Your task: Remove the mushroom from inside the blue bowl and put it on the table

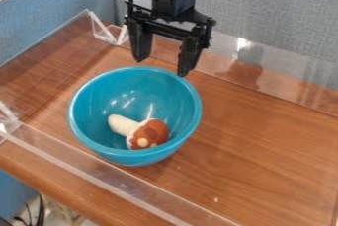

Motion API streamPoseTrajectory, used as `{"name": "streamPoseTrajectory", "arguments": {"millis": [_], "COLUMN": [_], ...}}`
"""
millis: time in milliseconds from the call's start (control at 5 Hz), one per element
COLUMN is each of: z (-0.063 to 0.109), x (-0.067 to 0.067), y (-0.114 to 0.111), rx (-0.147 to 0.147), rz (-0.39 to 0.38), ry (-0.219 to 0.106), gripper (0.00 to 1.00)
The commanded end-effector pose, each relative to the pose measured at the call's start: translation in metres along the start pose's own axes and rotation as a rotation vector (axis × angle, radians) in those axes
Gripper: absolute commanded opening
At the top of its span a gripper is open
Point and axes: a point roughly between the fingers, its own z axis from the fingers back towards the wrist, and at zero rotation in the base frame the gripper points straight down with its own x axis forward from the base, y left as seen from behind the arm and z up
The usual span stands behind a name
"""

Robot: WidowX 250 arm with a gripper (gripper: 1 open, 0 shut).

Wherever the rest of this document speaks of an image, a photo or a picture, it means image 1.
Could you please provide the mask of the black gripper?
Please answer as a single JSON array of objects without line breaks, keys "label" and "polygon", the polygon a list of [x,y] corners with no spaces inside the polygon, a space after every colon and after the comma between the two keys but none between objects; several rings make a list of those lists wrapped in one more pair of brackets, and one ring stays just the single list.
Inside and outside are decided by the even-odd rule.
[{"label": "black gripper", "polygon": [[142,62],[150,57],[154,35],[183,40],[177,75],[185,77],[197,66],[202,50],[212,44],[217,21],[194,8],[177,16],[158,13],[151,0],[126,0],[126,5],[126,26],[135,60]]}]

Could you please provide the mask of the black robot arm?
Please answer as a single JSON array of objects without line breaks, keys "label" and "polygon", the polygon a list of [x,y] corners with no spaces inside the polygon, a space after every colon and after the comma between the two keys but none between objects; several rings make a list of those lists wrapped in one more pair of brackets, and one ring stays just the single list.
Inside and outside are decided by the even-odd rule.
[{"label": "black robot arm", "polygon": [[151,56],[154,35],[182,41],[177,75],[185,77],[195,68],[202,50],[212,45],[217,21],[195,10],[195,0],[126,0],[125,17],[134,58]]}]

